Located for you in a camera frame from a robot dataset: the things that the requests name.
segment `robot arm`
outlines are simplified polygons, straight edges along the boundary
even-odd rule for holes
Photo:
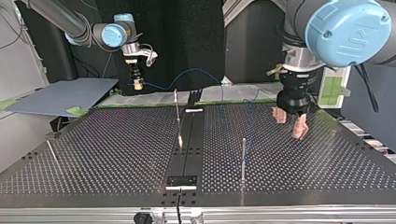
[[[73,45],[90,47],[91,44],[96,44],[109,52],[122,49],[125,62],[130,66],[134,88],[136,90],[143,88],[144,71],[140,63],[143,58],[147,58],[146,66],[151,67],[158,55],[152,47],[140,48],[137,41],[139,34],[136,31],[132,14],[115,15],[113,23],[90,25],[83,15],[71,11],[59,0],[22,1],[64,31],[67,40]]]
[[[347,67],[360,63],[396,65],[396,31],[392,19],[396,4],[375,0],[289,0],[284,27],[284,89],[277,96],[276,120],[298,115],[295,133],[306,127],[316,80],[313,71],[327,65]],[[295,134],[297,138],[304,134]]]

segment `black curtain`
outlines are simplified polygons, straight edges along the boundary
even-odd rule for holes
[[[132,13],[140,43],[148,43],[159,54],[146,68],[145,80],[167,87],[184,70],[200,67],[221,81],[225,73],[224,22],[221,0],[96,0],[103,22],[113,22],[119,13]],[[122,52],[114,53],[120,87],[127,95],[157,91],[146,86],[135,92]],[[180,91],[217,85],[210,77],[191,72],[174,86]]]

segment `metal pin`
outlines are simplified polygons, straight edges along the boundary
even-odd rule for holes
[[[246,166],[246,151],[247,151],[247,139],[242,139],[242,184],[245,185],[245,166]]]
[[[178,110],[178,97],[177,97],[177,90],[174,91],[175,95],[175,104],[176,104],[176,114],[177,114],[177,127],[178,127],[178,144],[180,147],[183,147],[183,138],[181,137],[181,125],[180,125],[180,114]]]
[[[53,159],[58,161],[58,158],[56,157],[55,151],[53,150],[51,141],[49,139],[46,139],[46,142],[47,142],[47,145],[49,146],[49,151],[50,151],[50,154],[52,154]]]

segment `white label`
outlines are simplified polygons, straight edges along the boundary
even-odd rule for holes
[[[297,75],[297,77],[309,77],[309,74],[300,74],[300,75]]]

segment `black perforated table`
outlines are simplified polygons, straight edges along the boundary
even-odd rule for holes
[[[291,137],[272,104],[100,108],[0,174],[0,208],[251,207],[396,204],[396,166],[324,111]],[[242,139],[246,182],[241,182]],[[197,190],[165,190],[195,175]]]

